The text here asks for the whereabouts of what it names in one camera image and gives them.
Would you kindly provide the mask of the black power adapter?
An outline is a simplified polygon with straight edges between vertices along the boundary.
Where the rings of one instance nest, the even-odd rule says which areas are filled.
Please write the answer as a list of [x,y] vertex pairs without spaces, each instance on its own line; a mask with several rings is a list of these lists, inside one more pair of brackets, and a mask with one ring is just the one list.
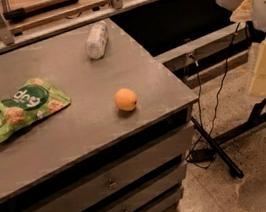
[[215,151],[212,149],[200,149],[191,152],[190,159],[195,162],[205,162],[207,160],[213,160],[215,158]]

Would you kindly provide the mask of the grey drawer cabinet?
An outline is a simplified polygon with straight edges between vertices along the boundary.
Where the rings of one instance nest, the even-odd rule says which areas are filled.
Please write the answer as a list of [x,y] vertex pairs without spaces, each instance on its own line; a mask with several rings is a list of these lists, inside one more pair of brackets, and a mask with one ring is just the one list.
[[[0,212],[163,212],[182,197],[196,95],[126,32],[109,25],[104,57],[87,29],[0,55],[0,100],[41,78],[69,107],[0,144]],[[134,110],[115,93],[130,89]]]

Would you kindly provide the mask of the green snack bag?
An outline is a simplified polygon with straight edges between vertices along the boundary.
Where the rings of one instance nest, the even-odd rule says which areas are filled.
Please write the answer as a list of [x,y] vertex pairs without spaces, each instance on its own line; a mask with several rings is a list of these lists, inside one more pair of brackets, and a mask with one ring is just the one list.
[[0,101],[0,143],[70,103],[71,98],[50,82],[40,78],[27,80],[12,98]]

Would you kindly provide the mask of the clear plastic water bottle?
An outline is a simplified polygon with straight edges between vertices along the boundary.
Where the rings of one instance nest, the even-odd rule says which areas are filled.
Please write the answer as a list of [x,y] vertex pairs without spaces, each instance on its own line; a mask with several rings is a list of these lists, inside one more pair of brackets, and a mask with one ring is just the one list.
[[108,26],[105,21],[93,24],[85,43],[85,52],[91,59],[100,59],[105,53],[108,41]]

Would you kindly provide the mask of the orange fruit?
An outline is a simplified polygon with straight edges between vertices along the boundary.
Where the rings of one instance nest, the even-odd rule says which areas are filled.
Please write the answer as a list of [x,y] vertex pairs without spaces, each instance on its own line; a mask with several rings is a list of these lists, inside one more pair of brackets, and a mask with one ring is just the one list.
[[138,96],[130,89],[122,88],[115,93],[114,103],[116,107],[122,111],[129,111],[135,109]]

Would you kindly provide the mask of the black stand frame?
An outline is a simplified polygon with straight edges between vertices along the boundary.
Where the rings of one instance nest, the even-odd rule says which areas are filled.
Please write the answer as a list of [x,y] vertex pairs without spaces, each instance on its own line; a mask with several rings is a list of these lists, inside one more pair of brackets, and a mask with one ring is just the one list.
[[255,106],[252,108],[252,112],[249,115],[249,118],[245,123],[242,123],[239,126],[226,131],[216,138],[212,138],[211,134],[208,133],[204,129],[204,127],[202,127],[200,123],[195,120],[194,117],[191,118],[191,121],[194,123],[196,131],[200,134],[200,138],[192,146],[189,152],[190,157],[191,152],[193,152],[194,150],[206,148],[212,149],[213,151],[215,151],[215,156],[221,157],[221,159],[228,166],[229,174],[231,174],[232,177],[243,178],[244,172],[242,172],[242,170],[235,164],[235,162],[232,161],[232,159],[230,159],[226,152],[221,149],[221,145],[266,122],[266,98],[261,102],[255,104]]

